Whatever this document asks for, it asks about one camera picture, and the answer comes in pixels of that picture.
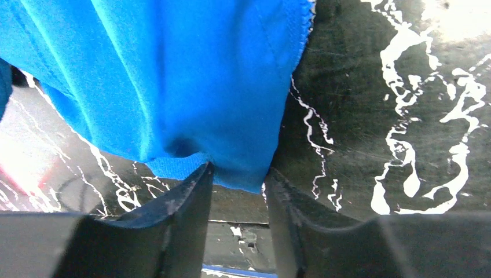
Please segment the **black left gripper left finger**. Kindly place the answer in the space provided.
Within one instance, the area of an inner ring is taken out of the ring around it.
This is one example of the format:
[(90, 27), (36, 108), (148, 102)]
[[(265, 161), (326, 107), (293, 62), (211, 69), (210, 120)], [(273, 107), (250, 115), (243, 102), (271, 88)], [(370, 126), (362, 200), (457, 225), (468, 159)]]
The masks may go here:
[(2, 277), (200, 277), (214, 166), (116, 220), (1, 212)]

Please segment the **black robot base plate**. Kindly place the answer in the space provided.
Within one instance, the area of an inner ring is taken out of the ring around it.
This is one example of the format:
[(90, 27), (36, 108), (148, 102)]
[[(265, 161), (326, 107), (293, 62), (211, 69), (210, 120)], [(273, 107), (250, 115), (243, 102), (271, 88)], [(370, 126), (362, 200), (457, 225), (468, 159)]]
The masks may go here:
[(201, 277), (277, 277), (269, 224), (209, 221)]

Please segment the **blue red white jacket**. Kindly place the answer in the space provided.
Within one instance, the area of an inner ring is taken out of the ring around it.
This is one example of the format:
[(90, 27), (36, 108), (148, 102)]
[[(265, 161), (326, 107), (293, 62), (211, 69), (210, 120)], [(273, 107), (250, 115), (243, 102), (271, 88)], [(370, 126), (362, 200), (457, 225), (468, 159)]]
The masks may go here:
[(314, 1), (2, 1), (9, 67), (98, 149), (180, 180), (260, 193)]

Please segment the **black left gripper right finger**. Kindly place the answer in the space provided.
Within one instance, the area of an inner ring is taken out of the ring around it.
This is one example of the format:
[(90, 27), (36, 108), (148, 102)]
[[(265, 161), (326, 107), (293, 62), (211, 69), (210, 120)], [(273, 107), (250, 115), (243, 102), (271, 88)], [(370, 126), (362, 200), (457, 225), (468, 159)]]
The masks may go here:
[(325, 207), (276, 169), (265, 195), (279, 277), (489, 277), (490, 213), (380, 215)]

